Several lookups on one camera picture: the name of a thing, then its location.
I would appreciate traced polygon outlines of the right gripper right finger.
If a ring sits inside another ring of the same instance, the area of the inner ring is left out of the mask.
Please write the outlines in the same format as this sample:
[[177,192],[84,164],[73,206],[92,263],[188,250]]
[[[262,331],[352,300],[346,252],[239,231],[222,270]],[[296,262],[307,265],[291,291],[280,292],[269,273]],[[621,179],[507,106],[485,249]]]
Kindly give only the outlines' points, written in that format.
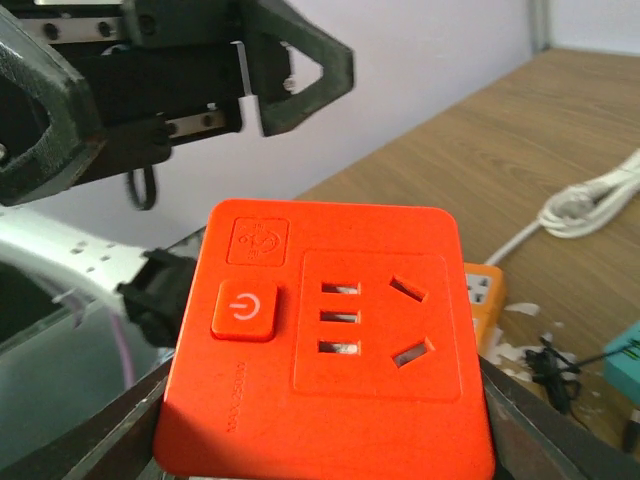
[[496,479],[637,479],[639,463],[480,358]]

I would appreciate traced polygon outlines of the teal power strip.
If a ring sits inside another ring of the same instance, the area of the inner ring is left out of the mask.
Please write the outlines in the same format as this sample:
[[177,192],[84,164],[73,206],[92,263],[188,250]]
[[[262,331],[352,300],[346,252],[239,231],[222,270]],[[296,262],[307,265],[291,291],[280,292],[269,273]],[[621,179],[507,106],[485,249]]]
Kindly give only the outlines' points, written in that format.
[[639,323],[630,326],[605,348],[615,355],[604,361],[604,378],[633,403],[639,403]]

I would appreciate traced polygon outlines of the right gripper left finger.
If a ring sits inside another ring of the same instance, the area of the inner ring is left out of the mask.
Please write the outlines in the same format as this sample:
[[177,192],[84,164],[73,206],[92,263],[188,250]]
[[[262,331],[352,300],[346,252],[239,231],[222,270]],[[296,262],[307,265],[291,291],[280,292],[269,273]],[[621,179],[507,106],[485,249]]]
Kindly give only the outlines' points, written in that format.
[[136,479],[152,460],[171,362],[86,422],[1,470],[3,479]]

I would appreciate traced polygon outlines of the red charger cube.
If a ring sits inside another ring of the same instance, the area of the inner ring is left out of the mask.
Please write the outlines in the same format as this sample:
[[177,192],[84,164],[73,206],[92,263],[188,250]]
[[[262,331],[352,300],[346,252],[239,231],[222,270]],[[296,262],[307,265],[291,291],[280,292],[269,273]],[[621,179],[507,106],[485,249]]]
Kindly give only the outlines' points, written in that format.
[[177,476],[492,478],[454,218],[433,207],[215,206],[153,454]]

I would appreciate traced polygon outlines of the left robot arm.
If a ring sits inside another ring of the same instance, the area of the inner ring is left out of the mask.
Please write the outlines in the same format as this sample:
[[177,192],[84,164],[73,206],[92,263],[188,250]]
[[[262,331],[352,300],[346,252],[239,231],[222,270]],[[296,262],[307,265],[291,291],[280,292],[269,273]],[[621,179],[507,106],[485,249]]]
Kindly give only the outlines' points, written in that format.
[[135,208],[179,145],[295,129],[355,84],[353,50],[285,1],[1,5],[1,259],[176,344],[195,261],[95,237],[29,209],[122,175]]

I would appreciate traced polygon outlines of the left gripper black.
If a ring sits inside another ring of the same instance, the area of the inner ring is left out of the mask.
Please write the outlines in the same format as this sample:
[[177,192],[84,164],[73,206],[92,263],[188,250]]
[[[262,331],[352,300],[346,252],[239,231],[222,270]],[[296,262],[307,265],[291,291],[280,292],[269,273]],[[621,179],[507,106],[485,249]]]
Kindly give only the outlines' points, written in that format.
[[123,175],[236,133],[254,95],[281,135],[349,93],[354,53],[285,1],[29,5],[1,11],[1,203]]

